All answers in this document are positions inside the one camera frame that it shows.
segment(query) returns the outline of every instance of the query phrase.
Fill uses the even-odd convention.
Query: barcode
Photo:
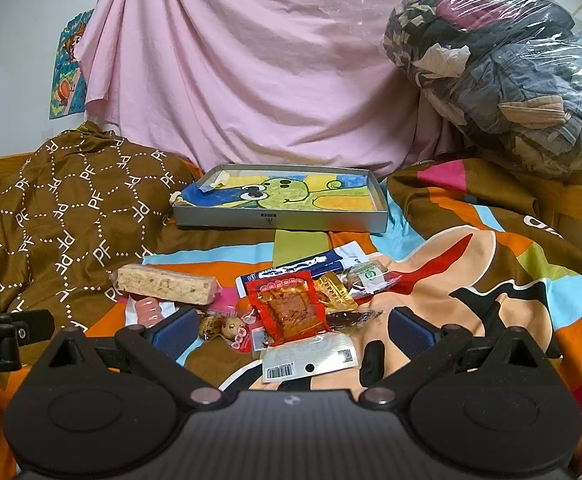
[[[350,363],[353,361],[353,355],[351,355],[351,350],[338,350],[338,355],[342,357],[343,363]]]
[[[281,379],[293,376],[293,363],[267,368],[267,379]]]

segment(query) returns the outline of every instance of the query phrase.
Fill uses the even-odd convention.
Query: pf logo pattern
[[[93,123],[48,140],[0,177],[0,312],[47,308],[57,328],[91,327],[120,296],[110,272],[163,250],[169,196],[191,182],[176,156]]]

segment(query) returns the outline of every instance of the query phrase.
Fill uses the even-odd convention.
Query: bed
[[[265,384],[261,363],[222,338],[188,349],[178,362],[225,390],[284,385],[348,388],[357,396],[408,362],[391,343],[385,317],[404,304],[436,326],[456,322],[477,335],[527,327],[582,409],[582,251],[554,230],[560,215],[582,220],[582,186],[512,176],[477,158],[427,162],[387,177],[385,234],[327,233],[300,243],[274,230],[179,230],[169,197],[199,175],[174,155],[93,123],[34,153],[1,157],[0,312],[48,308],[57,328],[72,324],[87,336],[111,336],[126,324],[126,304],[109,273],[126,263],[213,275],[233,287],[236,277],[290,261],[298,251],[355,242],[406,276],[361,307],[383,313],[354,337],[363,362],[370,343],[385,346],[372,370]],[[23,348],[21,359],[33,364],[44,347]],[[1,415],[28,370],[0,374],[0,480],[16,467]],[[582,443],[578,455],[582,468]]]

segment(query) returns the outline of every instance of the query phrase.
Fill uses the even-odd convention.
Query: jeans
[[[560,96],[565,124],[542,130],[528,130],[530,137],[557,155],[564,151],[552,142],[558,136],[573,146],[582,130],[582,91],[574,88],[564,70],[564,46],[575,48],[569,40],[526,40],[505,45],[482,57],[451,89],[451,101],[489,134],[504,134],[516,125],[498,109],[506,102],[525,102],[540,96]]]

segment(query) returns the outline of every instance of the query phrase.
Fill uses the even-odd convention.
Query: pink sheet
[[[353,27],[319,0],[100,0],[76,48],[87,111],[204,170],[383,175],[451,150],[449,124]]]

